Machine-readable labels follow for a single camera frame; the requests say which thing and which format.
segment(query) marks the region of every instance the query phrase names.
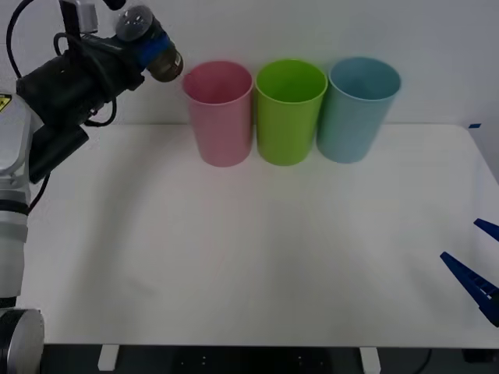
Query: blue tape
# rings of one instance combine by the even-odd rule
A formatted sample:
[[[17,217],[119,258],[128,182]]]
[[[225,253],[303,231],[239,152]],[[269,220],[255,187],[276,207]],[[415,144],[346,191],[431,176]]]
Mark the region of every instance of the blue tape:
[[[170,47],[170,38],[166,33],[153,40],[144,41],[139,47],[137,52],[139,55],[139,64],[142,69],[148,65],[163,51]]]

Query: cup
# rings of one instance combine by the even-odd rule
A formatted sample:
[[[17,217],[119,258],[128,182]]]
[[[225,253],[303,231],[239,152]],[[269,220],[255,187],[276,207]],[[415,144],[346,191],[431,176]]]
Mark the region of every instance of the cup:
[[[276,165],[303,161],[310,151],[327,77],[300,60],[280,60],[257,77],[257,141],[261,157]]]
[[[182,85],[203,160],[218,167],[244,161],[253,141],[251,74],[234,62],[206,62],[191,70]]]
[[[329,83],[317,146],[330,160],[344,164],[361,161],[400,90],[400,75],[382,61],[354,57],[331,69]]]

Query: white table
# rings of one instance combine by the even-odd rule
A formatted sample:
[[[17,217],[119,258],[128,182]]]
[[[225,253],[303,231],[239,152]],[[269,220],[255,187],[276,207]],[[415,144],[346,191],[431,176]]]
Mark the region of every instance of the white table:
[[[439,259],[499,284],[499,187],[465,129],[385,125],[369,156],[205,164],[185,125],[113,125],[30,218],[21,305],[48,343],[499,348]]]

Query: warning label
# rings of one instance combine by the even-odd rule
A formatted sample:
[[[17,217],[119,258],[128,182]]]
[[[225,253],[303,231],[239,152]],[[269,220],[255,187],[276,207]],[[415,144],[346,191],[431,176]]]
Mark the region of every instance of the warning label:
[[[9,105],[11,100],[12,100],[12,96],[4,95],[3,93],[0,93],[0,111],[3,111],[4,108],[7,105]]]

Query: cable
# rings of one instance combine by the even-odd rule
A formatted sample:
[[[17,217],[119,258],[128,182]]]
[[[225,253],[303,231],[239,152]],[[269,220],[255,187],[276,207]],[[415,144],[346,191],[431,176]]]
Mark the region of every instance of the cable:
[[[74,44],[78,45],[78,47],[81,48],[81,50],[87,55],[87,57],[92,61],[94,64],[95,68],[97,69],[97,73],[99,75],[99,78],[101,79],[102,82],[102,88],[104,89],[104,93],[106,95],[106,101],[111,101],[111,116],[106,122],[95,122],[91,121],[90,119],[85,121],[85,125],[89,127],[103,127],[111,124],[115,119],[116,119],[116,114],[118,113],[118,103],[116,102],[116,98],[113,97],[112,94],[112,83],[110,82],[108,75],[106,74],[104,68],[102,67],[101,63],[97,58],[94,56],[94,54],[91,52],[91,50],[80,40],[78,40],[76,37],[73,35],[67,34],[67,33],[57,33],[54,36],[54,49],[55,53],[57,56],[60,56],[61,49],[59,48],[59,41],[65,38],[68,41],[73,42]]]
[[[21,15],[21,12],[33,2],[34,0],[22,0],[21,3],[17,6],[16,10],[10,17],[9,25],[7,26],[7,34],[5,35],[5,44],[7,47],[7,55],[9,56],[10,65],[14,69],[17,78],[20,78],[22,75],[17,67],[16,60],[14,60],[14,55],[12,54],[12,34],[14,33],[14,26]]]
[[[47,184],[48,184],[48,179],[50,178],[50,173],[45,175],[44,181],[41,183],[40,191],[38,191],[37,196],[33,199],[33,201],[30,204],[30,207],[28,208],[28,214],[31,213],[31,210],[34,209],[34,207],[38,204],[40,201],[41,197],[44,195],[45,189],[47,189]]]
[[[430,363],[431,355],[433,354],[433,352],[434,350],[431,348],[428,350],[428,353],[426,354],[426,358],[423,364],[421,364],[421,366],[413,374],[421,374],[423,370],[426,369],[426,367]]]
[[[16,64],[16,60],[14,59],[14,54],[12,53],[12,35],[14,34],[14,26],[16,22],[23,12],[23,10],[33,2],[34,0],[22,0],[21,3],[16,7],[12,16],[10,17],[9,25],[7,26],[7,33],[5,34],[5,44],[7,48],[7,55],[9,56],[10,65],[14,70],[17,78],[21,78],[21,72],[19,71],[19,67]],[[37,196],[34,198],[33,202],[30,204],[28,208],[28,214],[31,213],[31,210],[38,204],[41,197],[44,195],[45,189],[47,189],[48,179],[50,178],[50,174],[45,176],[43,183],[41,184],[40,191],[38,191]]]

